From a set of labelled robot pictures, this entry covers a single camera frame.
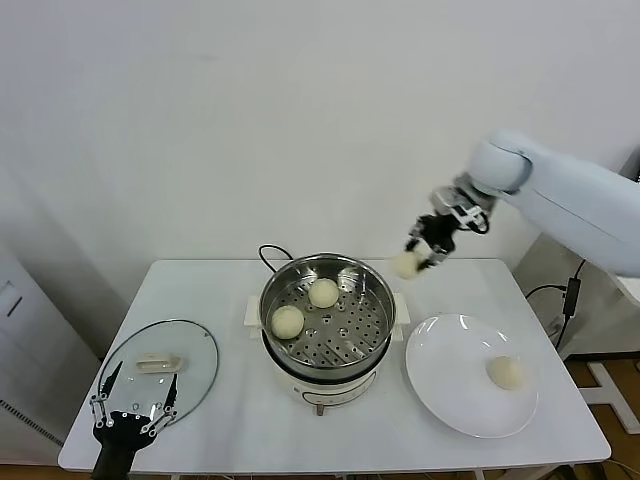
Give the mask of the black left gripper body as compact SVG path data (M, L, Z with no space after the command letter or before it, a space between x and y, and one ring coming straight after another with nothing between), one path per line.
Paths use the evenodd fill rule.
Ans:
M93 435L102 446L146 448L156 438L155 434L150 434L150 425L148 416L113 411L93 427Z

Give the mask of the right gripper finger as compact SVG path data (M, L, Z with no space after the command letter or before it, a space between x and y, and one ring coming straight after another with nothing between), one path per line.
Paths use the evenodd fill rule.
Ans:
M451 248L441 246L418 246L417 247L417 270L424 271L434 268L443 263L453 252Z
M404 245L405 252L413 252L415 248L420 244L423 238L424 224L421 219L417 219L414 225L409 230L409 239Z

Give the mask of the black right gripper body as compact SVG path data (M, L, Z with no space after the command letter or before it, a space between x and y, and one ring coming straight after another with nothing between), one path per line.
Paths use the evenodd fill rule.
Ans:
M455 250L456 218L453 215L424 215L418 218L417 225L419 237L432 251L451 253Z

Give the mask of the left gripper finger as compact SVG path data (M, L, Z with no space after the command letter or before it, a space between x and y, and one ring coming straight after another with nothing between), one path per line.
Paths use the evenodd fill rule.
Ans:
M141 433L147 436L157 436L162 430L174 422L177 416L175 409L178 374L174 373L171 384L163 401L152 403L150 420L141 428Z
M115 369L106 377L106 380L99 386L98 393L93 394L90 398L89 404L95 428L103 428L109 423L106 401L111 394L122 365L123 362L120 361Z

